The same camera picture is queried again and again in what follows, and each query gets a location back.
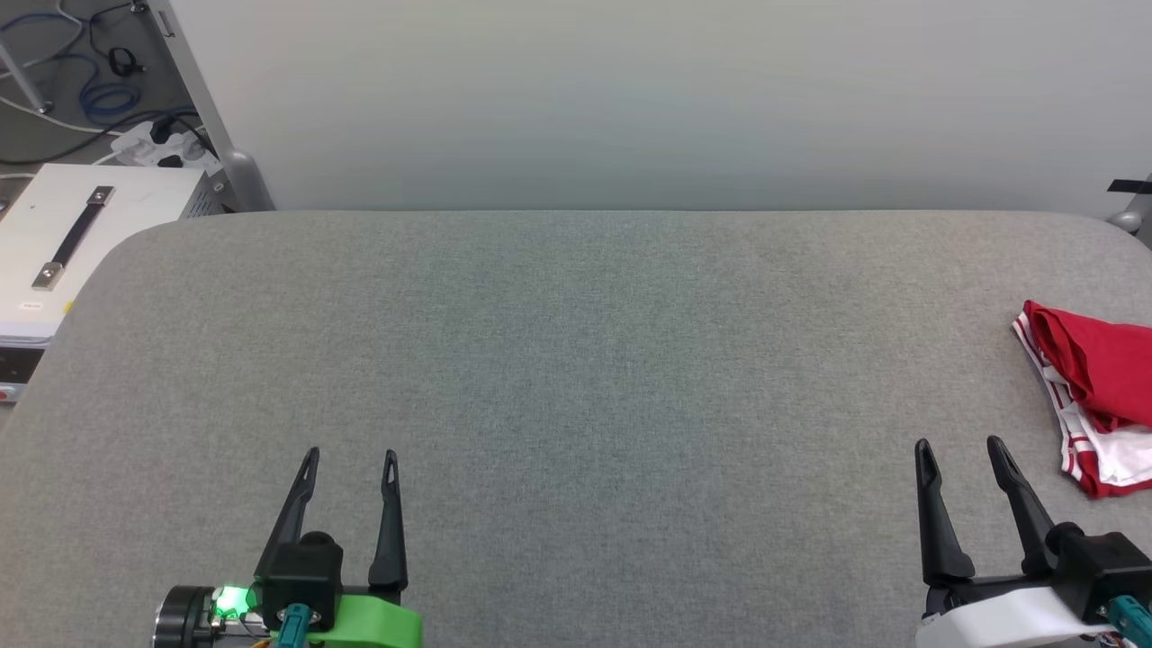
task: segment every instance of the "ventilation grille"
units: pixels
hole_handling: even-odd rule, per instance
[[[212,199],[212,194],[205,189],[199,194],[196,194],[196,198],[192,201],[192,206],[188,210],[188,218],[215,216],[218,213],[223,213],[223,210],[220,209],[219,203]]]

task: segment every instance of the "white wall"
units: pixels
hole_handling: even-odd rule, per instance
[[[1152,172],[1149,0],[172,3],[280,209],[1102,218]]]

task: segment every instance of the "stack of folded clothes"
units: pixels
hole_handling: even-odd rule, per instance
[[[1033,301],[1013,329],[1060,420],[1061,469],[1093,498],[1152,488],[1152,329]]]

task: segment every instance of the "teal connector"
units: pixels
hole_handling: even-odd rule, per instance
[[[1108,603],[1108,623],[1138,648],[1152,648],[1152,615],[1131,596],[1117,596]]]
[[[312,610],[303,603],[293,603],[285,610],[285,618],[276,635],[276,648],[305,648],[308,626],[312,623]]]

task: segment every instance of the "black tape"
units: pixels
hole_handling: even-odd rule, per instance
[[[1108,186],[1109,191],[1120,194],[1152,194],[1152,182],[1144,180],[1113,180]]]

